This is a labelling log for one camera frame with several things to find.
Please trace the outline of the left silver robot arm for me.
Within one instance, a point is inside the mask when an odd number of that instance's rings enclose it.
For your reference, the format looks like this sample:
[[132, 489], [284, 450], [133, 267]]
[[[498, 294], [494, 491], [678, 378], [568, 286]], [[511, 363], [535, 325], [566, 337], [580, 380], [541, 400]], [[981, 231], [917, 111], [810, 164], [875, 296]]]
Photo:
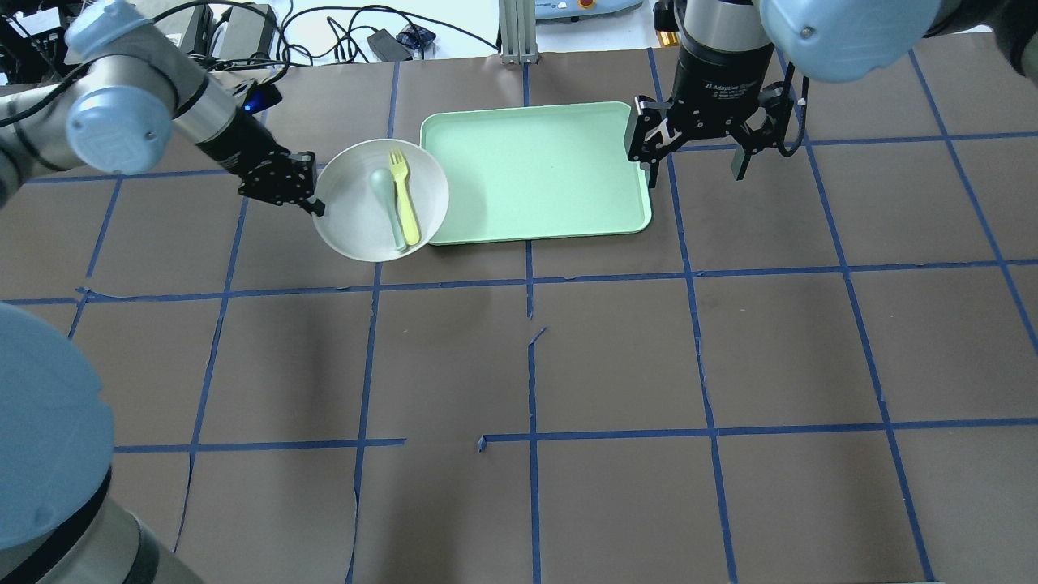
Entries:
[[240, 178], [238, 193], [323, 216], [315, 152], [275, 140], [222, 82], [126, 1], [97, 1], [66, 34], [80, 66], [45, 88], [2, 98], [1, 200], [31, 178], [90, 166], [137, 176], [174, 132]]

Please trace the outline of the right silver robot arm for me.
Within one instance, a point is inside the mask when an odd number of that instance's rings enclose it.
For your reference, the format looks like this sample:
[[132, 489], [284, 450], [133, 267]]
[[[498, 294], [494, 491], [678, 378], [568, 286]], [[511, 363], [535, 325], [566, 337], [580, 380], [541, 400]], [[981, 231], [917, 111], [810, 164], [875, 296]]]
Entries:
[[693, 141], [734, 140], [737, 180], [764, 149], [793, 156], [812, 81], [861, 80], [923, 38], [987, 26], [1012, 69], [1036, 78], [1034, 1], [658, 1], [654, 26], [678, 41], [671, 95], [635, 98], [625, 132], [627, 158], [652, 183], [660, 160]]

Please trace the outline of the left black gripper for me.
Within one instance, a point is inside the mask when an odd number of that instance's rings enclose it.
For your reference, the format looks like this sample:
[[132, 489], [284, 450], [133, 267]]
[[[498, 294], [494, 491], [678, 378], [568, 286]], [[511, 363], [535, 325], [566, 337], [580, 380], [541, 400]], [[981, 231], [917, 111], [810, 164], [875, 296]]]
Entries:
[[238, 155], [238, 195], [274, 206], [294, 206], [322, 217], [326, 204], [316, 196], [316, 155], [286, 149], [243, 149]]

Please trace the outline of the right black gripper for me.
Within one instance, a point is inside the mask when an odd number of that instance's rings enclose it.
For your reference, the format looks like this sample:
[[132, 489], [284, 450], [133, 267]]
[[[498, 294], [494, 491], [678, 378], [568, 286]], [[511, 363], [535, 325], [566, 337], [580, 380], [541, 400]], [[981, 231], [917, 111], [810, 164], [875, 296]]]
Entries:
[[753, 156], [768, 148], [792, 157], [797, 140], [787, 143], [797, 102], [791, 82], [764, 85], [774, 45], [726, 52], [698, 41], [679, 47], [677, 69], [666, 101], [635, 96], [626, 126], [626, 152], [646, 172], [654, 189], [660, 161], [694, 140], [733, 137], [739, 148], [731, 174], [742, 180]]

